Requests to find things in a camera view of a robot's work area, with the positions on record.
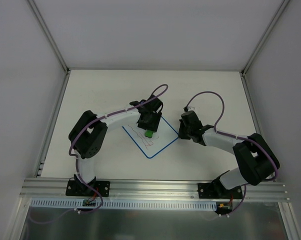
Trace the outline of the aluminium corner frame post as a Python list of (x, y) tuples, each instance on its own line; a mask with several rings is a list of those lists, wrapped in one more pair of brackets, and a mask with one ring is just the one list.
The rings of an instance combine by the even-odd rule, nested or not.
[(26, 0), (26, 3), (28, 4), (33, 16), (35, 17), (41, 31), (43, 32), (44, 37), (46, 38), (50, 48), (52, 49), (55, 57), (57, 58), (58, 63), (60, 64), (63, 71), (67, 74), (69, 72), (69, 67), (66, 64), (66, 61), (64, 57), (62, 56), (62, 53), (36, 3), (35, 0)]
[(257, 42), (257, 45), (253, 49), (253, 52), (251, 53), (249, 59), (247, 60), (245, 66), (241, 70), (241, 74), (244, 76), (254, 63), (255, 59), (257, 58), (258, 54), (261, 52), (263, 46), (266, 44), (266, 41), (268, 40), (269, 36), (271, 35), (272, 31), (276, 27), (278, 21), (284, 14), (285, 10), (287, 9), (288, 5), (291, 3), (291, 0), (282, 0), (276, 9), (274, 15), (272, 16), (270, 22), (268, 23), (266, 29), (264, 30), (262, 36)]

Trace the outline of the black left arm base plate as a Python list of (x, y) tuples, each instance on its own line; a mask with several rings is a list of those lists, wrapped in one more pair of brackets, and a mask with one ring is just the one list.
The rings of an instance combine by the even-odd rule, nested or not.
[(110, 181), (93, 180), (89, 183), (90, 188), (80, 182), (78, 179), (71, 179), (67, 183), (65, 195), (71, 197), (92, 197), (94, 188), (102, 197), (108, 197), (110, 194)]

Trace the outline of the green whiteboard eraser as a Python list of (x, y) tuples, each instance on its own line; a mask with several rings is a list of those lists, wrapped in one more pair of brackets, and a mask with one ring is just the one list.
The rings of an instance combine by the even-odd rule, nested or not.
[(144, 136), (151, 139), (153, 137), (154, 132), (151, 130), (146, 130)]

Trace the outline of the aluminium corner frame post left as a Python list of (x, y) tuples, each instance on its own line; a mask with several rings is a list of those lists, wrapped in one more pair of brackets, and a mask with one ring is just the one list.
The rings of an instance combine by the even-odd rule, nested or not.
[(52, 49), (55, 57), (57, 58), (58, 63), (60, 64), (63, 71), (67, 74), (69, 72), (69, 67), (66, 64), (66, 61), (64, 57), (62, 56), (62, 53), (36, 3), (35, 0), (26, 0), (26, 3), (28, 4), (33, 16), (35, 17), (41, 31), (43, 32), (44, 37), (46, 38), (50, 48)]

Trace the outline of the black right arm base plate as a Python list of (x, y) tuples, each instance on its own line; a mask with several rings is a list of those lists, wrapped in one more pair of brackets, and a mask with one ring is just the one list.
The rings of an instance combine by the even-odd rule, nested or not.
[(198, 183), (198, 197), (200, 199), (235, 199), (243, 198), (242, 188), (236, 186), (232, 189), (226, 189), (220, 182)]

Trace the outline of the aluminium front rail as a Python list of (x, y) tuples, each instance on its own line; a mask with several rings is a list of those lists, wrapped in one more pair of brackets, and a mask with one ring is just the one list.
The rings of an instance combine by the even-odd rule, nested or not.
[[(63, 198), (66, 196), (67, 178), (26, 178), (20, 197)], [(198, 200), (198, 182), (193, 180), (124, 180), (110, 179), (110, 199), (119, 200)], [(280, 202), (292, 200), (288, 188), (281, 182), (262, 182), (247, 186), (248, 202)]]

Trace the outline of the aluminium corner frame post right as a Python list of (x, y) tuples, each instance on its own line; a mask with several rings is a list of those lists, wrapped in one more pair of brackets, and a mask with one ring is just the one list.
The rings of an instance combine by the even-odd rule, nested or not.
[(249, 59), (247, 60), (245, 66), (241, 70), (241, 74), (244, 76), (254, 63), (255, 59), (257, 58), (258, 54), (261, 52), (263, 46), (266, 44), (266, 41), (268, 40), (269, 36), (271, 35), (272, 31), (276, 27), (278, 21), (284, 14), (285, 10), (287, 9), (288, 5), (291, 3), (291, 0), (282, 0), (276, 9), (274, 15), (272, 16), (270, 22), (268, 23), (266, 29), (264, 30), (262, 36), (257, 42), (257, 45), (253, 49), (253, 52), (251, 53)]

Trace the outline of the blue-framed small whiteboard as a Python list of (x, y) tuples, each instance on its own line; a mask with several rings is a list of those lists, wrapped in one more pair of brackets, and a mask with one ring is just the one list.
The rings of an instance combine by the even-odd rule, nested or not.
[(163, 116), (152, 138), (145, 136), (146, 130), (138, 128), (136, 123), (122, 128), (147, 159), (154, 158), (178, 139), (178, 132)]

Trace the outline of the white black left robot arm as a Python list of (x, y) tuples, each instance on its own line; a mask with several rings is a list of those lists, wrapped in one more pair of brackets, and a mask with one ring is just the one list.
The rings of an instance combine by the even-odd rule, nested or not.
[(88, 196), (95, 189), (96, 176), (93, 161), (90, 160), (100, 150), (108, 132), (129, 124), (145, 130), (147, 138), (157, 132), (162, 117), (163, 102), (153, 94), (147, 100), (132, 101), (128, 108), (98, 116), (91, 110), (85, 111), (68, 135), (69, 155), (76, 158), (75, 180), (77, 189)]

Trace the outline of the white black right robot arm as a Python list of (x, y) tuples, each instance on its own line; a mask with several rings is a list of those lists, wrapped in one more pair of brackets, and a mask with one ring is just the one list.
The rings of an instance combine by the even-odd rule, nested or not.
[(237, 162), (237, 168), (228, 170), (206, 186), (199, 187), (200, 198), (226, 199), (241, 186), (256, 186), (270, 175), (278, 174), (280, 163), (260, 134), (242, 137), (217, 131), (213, 125), (202, 125), (193, 110), (184, 112), (179, 122), (180, 139), (228, 152), (235, 156)]

